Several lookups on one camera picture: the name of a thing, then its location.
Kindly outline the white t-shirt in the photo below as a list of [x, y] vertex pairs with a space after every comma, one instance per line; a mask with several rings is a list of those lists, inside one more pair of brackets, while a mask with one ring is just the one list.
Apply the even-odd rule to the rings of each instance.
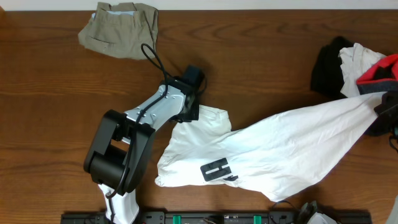
[[321, 181], [376, 120], [380, 93], [275, 114], [232, 130], [228, 112], [199, 107], [199, 119], [178, 123], [161, 156], [161, 187], [220, 185], [278, 202]]

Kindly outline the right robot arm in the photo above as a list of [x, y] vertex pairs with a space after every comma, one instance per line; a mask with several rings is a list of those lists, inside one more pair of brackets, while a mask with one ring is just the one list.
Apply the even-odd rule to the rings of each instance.
[[[389, 145], [397, 150], [397, 92], [388, 91], [382, 95], [380, 105], [374, 108], [376, 120], [366, 131], [367, 135], [380, 136], [389, 133]], [[371, 223], [369, 212], [360, 210], [332, 210], [313, 201], [306, 203], [298, 212], [295, 223]]]

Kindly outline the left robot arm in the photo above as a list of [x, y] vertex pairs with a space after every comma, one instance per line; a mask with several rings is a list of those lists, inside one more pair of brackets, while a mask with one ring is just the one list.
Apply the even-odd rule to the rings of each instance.
[[156, 132], [168, 121], [198, 119], [197, 87], [162, 84], [141, 105], [107, 111], [83, 163], [106, 200], [110, 223], [133, 223], [139, 213], [136, 188], [150, 159]]

